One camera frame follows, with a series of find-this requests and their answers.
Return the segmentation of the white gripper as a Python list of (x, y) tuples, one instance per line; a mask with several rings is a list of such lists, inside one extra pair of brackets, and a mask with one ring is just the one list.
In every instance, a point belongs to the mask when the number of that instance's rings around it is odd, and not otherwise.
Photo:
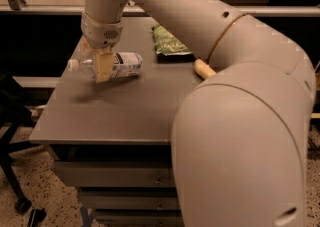
[(95, 81), (97, 83), (109, 80), (114, 66), (115, 53), (113, 47), (120, 41), (122, 22), (102, 23), (82, 13), (81, 30), (83, 37), (80, 40), (81, 61), (91, 60), (93, 53)]

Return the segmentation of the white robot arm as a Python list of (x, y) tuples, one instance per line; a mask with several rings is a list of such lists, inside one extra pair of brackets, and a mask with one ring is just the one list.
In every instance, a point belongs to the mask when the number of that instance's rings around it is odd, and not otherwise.
[(172, 127), (185, 227), (306, 227), (312, 63), (294, 41), (219, 0), (133, 0), (220, 70)]

